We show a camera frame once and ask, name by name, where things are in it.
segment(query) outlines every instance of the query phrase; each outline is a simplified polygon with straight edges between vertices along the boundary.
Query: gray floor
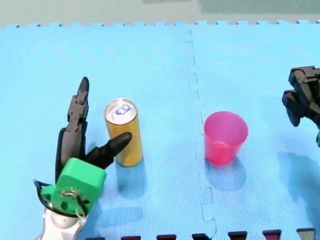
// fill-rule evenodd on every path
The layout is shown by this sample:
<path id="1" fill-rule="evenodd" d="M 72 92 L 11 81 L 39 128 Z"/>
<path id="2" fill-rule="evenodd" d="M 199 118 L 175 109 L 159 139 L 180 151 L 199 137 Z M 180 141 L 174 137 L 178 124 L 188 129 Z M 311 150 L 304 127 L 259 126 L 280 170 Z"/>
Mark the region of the gray floor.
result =
<path id="1" fill-rule="evenodd" d="M 320 20 L 320 0 L 10 0 L 0 2 L 0 27 L 50 22 L 90 24 L 196 20 Z"/>

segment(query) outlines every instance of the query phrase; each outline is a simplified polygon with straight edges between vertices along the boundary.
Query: cable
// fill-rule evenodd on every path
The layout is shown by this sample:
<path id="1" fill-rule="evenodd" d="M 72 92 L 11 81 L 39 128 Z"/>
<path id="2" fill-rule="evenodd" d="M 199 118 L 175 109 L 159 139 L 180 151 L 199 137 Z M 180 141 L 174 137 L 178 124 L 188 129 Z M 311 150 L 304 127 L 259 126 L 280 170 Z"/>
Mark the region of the cable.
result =
<path id="1" fill-rule="evenodd" d="M 36 193 L 38 195 L 39 201 L 42 203 L 42 205 L 46 208 L 49 209 L 51 212 L 54 212 L 56 214 L 65 216 L 65 217 L 69 217 L 69 218 L 78 218 L 78 216 L 76 214 L 69 214 L 69 213 L 65 213 L 59 210 L 54 209 L 53 207 L 49 206 L 49 204 L 44 200 L 43 196 L 41 195 L 41 190 L 42 187 L 47 187 L 47 186 L 51 186 L 51 184 L 47 184 L 47 183 L 43 183 L 40 181 L 34 181 L 33 182 L 35 187 L 36 187 Z M 82 199 L 77 195 L 75 196 L 78 205 L 82 208 L 83 211 L 83 218 L 85 218 L 88 215 L 88 210 L 86 207 L 86 204 L 84 203 L 84 201 L 82 201 Z"/>

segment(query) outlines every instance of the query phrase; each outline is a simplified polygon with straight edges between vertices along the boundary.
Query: green gripper mount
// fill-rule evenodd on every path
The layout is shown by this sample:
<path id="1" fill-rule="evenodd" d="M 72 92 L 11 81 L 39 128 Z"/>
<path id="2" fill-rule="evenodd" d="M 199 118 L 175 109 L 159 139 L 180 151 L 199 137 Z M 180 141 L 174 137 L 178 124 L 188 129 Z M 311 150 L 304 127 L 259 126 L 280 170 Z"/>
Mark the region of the green gripper mount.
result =
<path id="1" fill-rule="evenodd" d="M 60 212 L 79 215 L 84 212 L 75 196 L 85 204 L 87 214 L 98 201 L 104 187 L 106 172 L 90 163 L 70 158 L 64 166 L 56 185 L 46 186 L 41 195 Z"/>

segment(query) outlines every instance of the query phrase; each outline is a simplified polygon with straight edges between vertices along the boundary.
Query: aluminum can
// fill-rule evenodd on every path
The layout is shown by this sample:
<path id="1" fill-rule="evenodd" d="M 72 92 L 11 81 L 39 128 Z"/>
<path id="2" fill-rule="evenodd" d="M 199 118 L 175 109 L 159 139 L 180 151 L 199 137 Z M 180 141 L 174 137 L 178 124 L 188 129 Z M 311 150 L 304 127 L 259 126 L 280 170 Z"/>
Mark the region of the aluminum can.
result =
<path id="1" fill-rule="evenodd" d="M 105 107 L 104 119 L 110 139 L 125 132 L 132 134 L 129 144 L 115 157 L 117 163 L 124 167 L 140 163 L 143 159 L 143 148 L 135 104 L 126 98 L 117 98 Z"/>

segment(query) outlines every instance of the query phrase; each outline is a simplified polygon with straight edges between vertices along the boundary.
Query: plastic cup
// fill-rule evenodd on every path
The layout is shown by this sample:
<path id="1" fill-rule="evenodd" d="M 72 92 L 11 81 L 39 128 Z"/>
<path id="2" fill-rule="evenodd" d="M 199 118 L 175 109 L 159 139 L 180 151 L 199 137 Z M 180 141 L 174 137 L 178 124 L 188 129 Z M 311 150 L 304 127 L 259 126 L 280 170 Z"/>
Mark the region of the plastic cup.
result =
<path id="1" fill-rule="evenodd" d="M 237 114 L 219 111 L 204 123 L 204 152 L 206 159 L 217 166 L 225 166 L 235 158 L 248 137 L 248 126 Z"/>

